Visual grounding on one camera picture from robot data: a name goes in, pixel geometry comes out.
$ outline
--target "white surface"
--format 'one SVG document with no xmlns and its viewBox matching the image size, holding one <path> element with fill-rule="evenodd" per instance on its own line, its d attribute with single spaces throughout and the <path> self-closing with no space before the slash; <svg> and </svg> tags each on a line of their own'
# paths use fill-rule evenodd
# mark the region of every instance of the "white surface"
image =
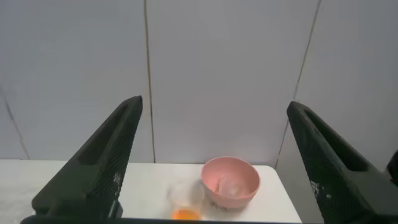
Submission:
<svg viewBox="0 0 398 224">
<path fill-rule="evenodd" d="M 0 159 L 27 159 L 0 91 Z"/>
<path fill-rule="evenodd" d="M 32 214 L 30 201 L 65 161 L 1 160 L 0 221 L 18 223 Z M 127 166 L 119 201 L 123 217 L 167 218 L 167 188 L 179 178 L 199 178 L 202 165 L 135 164 Z M 255 166 L 261 188 L 241 213 L 223 213 L 225 219 L 301 223 L 276 171 Z"/>
<path fill-rule="evenodd" d="M 274 166 L 317 2 L 148 1 L 156 161 Z"/>
<path fill-rule="evenodd" d="M 1 4 L 0 85 L 30 157 L 68 160 L 122 101 L 142 95 L 131 161 L 153 162 L 143 1 Z"/>
<path fill-rule="evenodd" d="M 275 169 L 303 223 L 323 223 L 290 125 Z"/>
<path fill-rule="evenodd" d="M 398 145 L 398 1 L 324 0 L 297 92 L 383 171 Z"/>
</svg>

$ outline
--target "plastic cup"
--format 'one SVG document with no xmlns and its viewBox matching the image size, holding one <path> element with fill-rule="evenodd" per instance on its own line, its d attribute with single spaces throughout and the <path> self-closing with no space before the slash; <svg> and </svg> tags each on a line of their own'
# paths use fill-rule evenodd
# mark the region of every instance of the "plastic cup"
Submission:
<svg viewBox="0 0 398 224">
<path fill-rule="evenodd" d="M 199 180 L 179 180 L 169 187 L 171 219 L 200 220 L 205 193 Z"/>
</svg>

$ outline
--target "white wall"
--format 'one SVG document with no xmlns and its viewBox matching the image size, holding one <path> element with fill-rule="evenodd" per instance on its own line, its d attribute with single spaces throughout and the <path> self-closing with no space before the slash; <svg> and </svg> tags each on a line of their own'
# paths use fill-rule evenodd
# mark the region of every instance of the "white wall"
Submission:
<svg viewBox="0 0 398 224">
<path fill-rule="evenodd" d="M 143 95 L 131 161 L 153 162 L 143 1 L 3 1 L 0 33 L 0 85 L 32 159 L 69 159 Z"/>
<path fill-rule="evenodd" d="M 156 162 L 274 166 L 317 2 L 148 1 Z"/>
<path fill-rule="evenodd" d="M 296 97 L 379 170 L 398 149 L 397 10 L 323 0 Z"/>
</svg>

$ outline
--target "white table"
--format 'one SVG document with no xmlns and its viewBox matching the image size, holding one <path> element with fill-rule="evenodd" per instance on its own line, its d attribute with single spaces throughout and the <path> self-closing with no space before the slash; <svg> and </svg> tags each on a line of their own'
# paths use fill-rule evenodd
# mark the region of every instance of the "white table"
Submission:
<svg viewBox="0 0 398 224">
<path fill-rule="evenodd" d="M 0 223 L 19 223 L 34 214 L 31 200 L 65 161 L 0 160 Z M 168 186 L 181 178 L 200 178 L 199 164 L 137 164 L 127 166 L 119 201 L 125 218 L 168 218 Z M 261 187 L 243 210 L 217 210 L 208 205 L 205 219 L 301 223 L 276 171 L 254 166 Z"/>
</svg>

